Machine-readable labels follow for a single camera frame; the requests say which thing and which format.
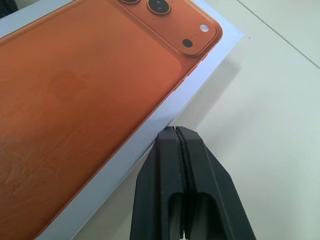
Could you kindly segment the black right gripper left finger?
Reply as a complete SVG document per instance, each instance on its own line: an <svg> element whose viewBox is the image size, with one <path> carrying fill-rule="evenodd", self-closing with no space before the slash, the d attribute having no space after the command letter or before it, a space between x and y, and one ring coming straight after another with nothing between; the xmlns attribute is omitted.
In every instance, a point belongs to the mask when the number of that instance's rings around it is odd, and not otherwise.
<svg viewBox="0 0 320 240"><path fill-rule="evenodd" d="M180 240L183 180L173 127L158 133L136 179L129 240Z"/></svg>

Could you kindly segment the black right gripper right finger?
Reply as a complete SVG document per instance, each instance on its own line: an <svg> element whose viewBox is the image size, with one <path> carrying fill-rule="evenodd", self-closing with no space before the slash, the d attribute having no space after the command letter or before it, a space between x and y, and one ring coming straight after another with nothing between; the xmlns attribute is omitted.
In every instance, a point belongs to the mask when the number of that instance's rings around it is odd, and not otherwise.
<svg viewBox="0 0 320 240"><path fill-rule="evenodd" d="M187 240L256 240L231 176L200 135L175 129L186 177Z"/></svg>

